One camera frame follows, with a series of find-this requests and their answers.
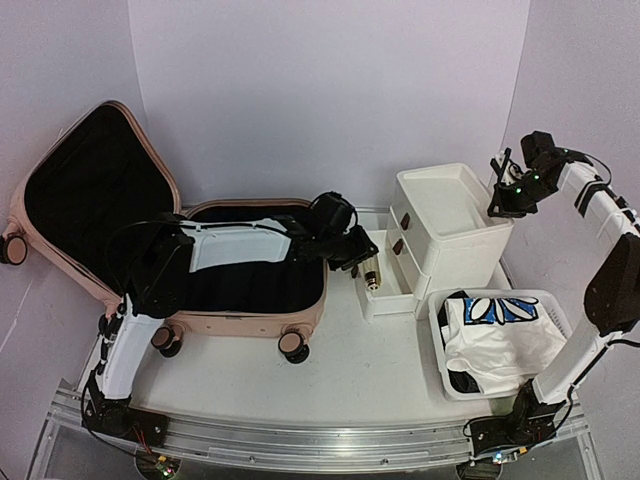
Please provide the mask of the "frosted gold-capped cosmetic bottle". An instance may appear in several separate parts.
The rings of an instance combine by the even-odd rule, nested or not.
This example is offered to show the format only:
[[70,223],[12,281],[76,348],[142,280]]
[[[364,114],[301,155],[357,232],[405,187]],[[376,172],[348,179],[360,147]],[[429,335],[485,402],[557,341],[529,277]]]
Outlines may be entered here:
[[378,255],[375,254],[360,264],[365,286],[370,291],[376,291],[381,287],[382,275],[379,266]]

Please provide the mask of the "white three-drawer storage cabinet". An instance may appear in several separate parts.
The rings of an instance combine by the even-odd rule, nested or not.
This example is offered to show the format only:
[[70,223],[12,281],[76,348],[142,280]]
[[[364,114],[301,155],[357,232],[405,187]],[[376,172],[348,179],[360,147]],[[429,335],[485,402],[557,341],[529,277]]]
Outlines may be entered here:
[[386,223],[367,234],[378,247],[381,286],[355,280],[367,322],[417,314],[433,292],[486,287],[514,221],[488,215],[488,188],[463,163],[396,175]]

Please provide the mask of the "white perforated plastic basket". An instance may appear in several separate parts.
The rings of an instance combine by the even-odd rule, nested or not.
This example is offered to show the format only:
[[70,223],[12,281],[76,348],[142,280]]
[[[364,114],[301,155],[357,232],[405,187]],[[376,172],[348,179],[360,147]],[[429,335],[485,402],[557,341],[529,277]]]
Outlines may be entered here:
[[453,400],[480,400],[480,399],[494,399],[502,398],[514,395],[517,390],[508,390],[498,394],[482,394],[471,393],[463,394],[455,391],[450,383],[448,370],[445,365],[444,347],[442,345],[440,329],[438,325],[437,314],[443,303],[448,298],[466,298],[466,297],[535,297],[539,299],[543,306],[548,311],[555,325],[560,329],[561,333],[565,336],[566,341],[572,334],[572,328],[569,321],[564,314],[564,311],[560,307],[556,298],[549,292],[544,290],[496,290],[496,289],[466,289],[466,290],[444,290],[437,291],[429,295],[427,299],[428,319],[430,322],[431,333],[434,344],[434,352],[436,354],[436,360],[438,370],[442,378],[442,383],[446,394]]

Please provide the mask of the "white garment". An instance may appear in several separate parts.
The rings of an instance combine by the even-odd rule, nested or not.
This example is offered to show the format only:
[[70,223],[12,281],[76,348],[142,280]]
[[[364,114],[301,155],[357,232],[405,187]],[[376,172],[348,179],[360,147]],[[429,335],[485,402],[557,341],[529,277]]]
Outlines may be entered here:
[[448,298],[443,313],[446,369],[469,375],[485,395],[519,389],[566,343],[535,297]]

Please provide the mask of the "dark denim jeans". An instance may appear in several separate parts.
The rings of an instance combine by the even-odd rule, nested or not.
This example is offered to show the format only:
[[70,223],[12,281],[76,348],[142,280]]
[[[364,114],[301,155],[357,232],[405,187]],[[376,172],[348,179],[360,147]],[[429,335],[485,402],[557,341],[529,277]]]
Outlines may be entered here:
[[[442,306],[437,314],[438,325],[440,329],[440,336],[443,347],[450,338],[449,332],[449,320],[445,306]],[[449,380],[453,389],[459,393],[471,394],[479,393],[480,390],[474,378],[466,371],[453,371],[448,370]]]

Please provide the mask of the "pink hard-shell suitcase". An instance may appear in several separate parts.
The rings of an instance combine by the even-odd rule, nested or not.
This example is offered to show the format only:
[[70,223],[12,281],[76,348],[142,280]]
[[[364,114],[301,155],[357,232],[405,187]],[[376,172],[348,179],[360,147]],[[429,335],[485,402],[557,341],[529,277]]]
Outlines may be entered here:
[[227,199],[183,209],[175,180],[132,112],[107,101],[79,120],[16,189],[1,259],[17,265],[39,251],[113,314],[122,264],[106,245],[121,228],[169,215],[196,222],[289,215],[314,221],[303,199]]

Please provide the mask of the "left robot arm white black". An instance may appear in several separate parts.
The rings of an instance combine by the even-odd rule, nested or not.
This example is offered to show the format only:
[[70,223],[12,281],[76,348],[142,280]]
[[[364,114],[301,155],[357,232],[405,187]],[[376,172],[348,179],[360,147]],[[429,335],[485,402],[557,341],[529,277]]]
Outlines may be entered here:
[[100,357],[82,391],[81,418],[97,439],[163,443],[168,420],[131,406],[148,348],[176,356],[188,333],[266,337],[292,364],[304,362],[321,317],[327,275],[378,249],[353,213],[196,222],[169,215],[136,222],[107,242],[122,299],[99,323]]

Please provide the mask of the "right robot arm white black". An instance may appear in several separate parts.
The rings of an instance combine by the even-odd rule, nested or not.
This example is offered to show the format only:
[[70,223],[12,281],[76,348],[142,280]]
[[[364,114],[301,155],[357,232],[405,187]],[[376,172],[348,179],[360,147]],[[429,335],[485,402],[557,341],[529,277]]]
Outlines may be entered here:
[[581,256],[591,272],[578,283],[582,307],[565,346],[519,389],[508,414],[464,426],[481,453],[553,438],[564,423],[556,416],[570,416],[586,376],[639,323],[639,216],[612,189],[610,169],[590,154],[554,145],[542,132],[525,136],[521,146],[523,166],[509,149],[491,160],[496,182],[489,215],[520,219],[559,193],[583,221],[578,231],[594,251]]

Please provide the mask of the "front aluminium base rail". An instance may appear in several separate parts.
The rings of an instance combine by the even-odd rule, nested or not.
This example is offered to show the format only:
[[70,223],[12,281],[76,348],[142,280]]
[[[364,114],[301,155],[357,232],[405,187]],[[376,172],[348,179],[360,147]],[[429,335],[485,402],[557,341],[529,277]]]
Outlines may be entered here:
[[140,444],[102,436],[82,424],[80,393],[59,386],[32,457],[29,478],[48,467],[72,467],[91,454],[132,462],[156,452],[176,461],[311,474],[412,472],[464,462],[479,463],[471,437],[456,422],[378,426],[276,425],[168,413]]

